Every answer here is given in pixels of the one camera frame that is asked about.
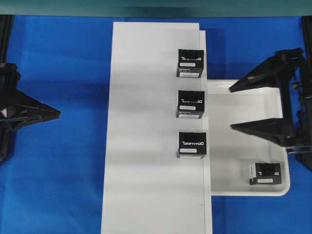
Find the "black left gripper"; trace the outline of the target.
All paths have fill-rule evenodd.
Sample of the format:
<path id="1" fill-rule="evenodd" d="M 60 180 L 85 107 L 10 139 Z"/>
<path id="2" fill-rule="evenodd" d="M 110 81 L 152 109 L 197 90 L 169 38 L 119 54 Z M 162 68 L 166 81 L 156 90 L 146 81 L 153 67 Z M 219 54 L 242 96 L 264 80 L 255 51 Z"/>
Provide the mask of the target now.
<path id="1" fill-rule="evenodd" d="M 23 127 L 36 123 L 47 122 L 58 119 L 60 111 L 44 103 L 33 99 L 17 89 L 20 80 L 18 67 L 14 63 L 0 63 L 0 163 L 4 163 L 9 158 L 12 131 L 17 131 Z M 12 119 L 12 127 L 9 119 L 14 115 L 11 107 L 13 101 L 9 94 L 15 90 L 14 103 L 18 106 L 39 116 L 25 116 Z"/>

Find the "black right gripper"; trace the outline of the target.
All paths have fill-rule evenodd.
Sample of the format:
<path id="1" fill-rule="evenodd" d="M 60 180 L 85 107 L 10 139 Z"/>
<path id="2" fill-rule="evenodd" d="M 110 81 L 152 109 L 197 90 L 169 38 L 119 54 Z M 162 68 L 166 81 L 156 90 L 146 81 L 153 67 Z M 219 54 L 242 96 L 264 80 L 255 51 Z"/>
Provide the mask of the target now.
<path id="1" fill-rule="evenodd" d="M 280 50 L 239 79 L 229 90 L 238 92 L 263 87 L 279 88 L 277 73 L 281 63 L 286 69 L 289 88 L 283 106 L 292 112 L 292 127 L 295 132 L 293 146 L 289 146 L 289 121 L 270 118 L 239 124 L 231 124 L 233 130 L 271 141 L 287 147 L 287 153 L 307 168 L 312 167 L 312 66 L 301 48 Z"/>

